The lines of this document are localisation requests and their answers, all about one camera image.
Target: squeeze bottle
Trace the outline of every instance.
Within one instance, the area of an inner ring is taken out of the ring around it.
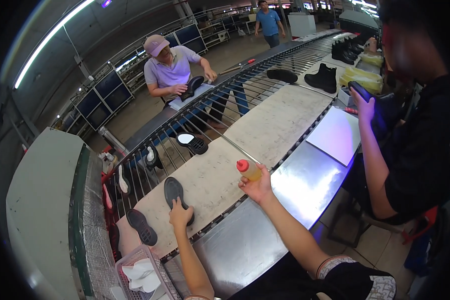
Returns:
[[[247,177],[253,182],[262,177],[262,170],[260,170],[251,160],[240,159],[236,162],[236,169],[240,172],[240,174],[242,174],[242,176]]]

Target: pink plastic basket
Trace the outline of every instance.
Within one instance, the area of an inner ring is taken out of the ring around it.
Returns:
[[[123,266],[133,266],[134,263],[144,258],[150,258],[153,269],[157,273],[162,285],[165,286],[165,292],[168,298],[170,298],[170,300],[182,300],[180,294],[177,292],[172,281],[168,277],[168,274],[160,262],[160,259],[157,255],[155,255],[155,253],[150,251],[147,245],[138,246],[115,264],[115,272],[126,298],[128,300],[149,300],[153,295],[153,293],[142,293],[130,290],[129,279],[122,271]]]

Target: cap brim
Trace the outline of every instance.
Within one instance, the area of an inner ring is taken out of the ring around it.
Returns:
[[[158,45],[155,50],[151,51],[150,54],[153,57],[157,57],[158,54],[160,54],[160,51],[163,50],[163,48],[167,47],[168,45],[170,45],[170,42],[168,40],[164,40],[162,43],[160,43],[160,45]]]

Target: red bottle cap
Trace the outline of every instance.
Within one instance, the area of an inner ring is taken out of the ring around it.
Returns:
[[[250,167],[248,160],[246,159],[240,159],[239,161],[236,162],[236,169],[239,172],[245,172],[246,170],[248,170]]]

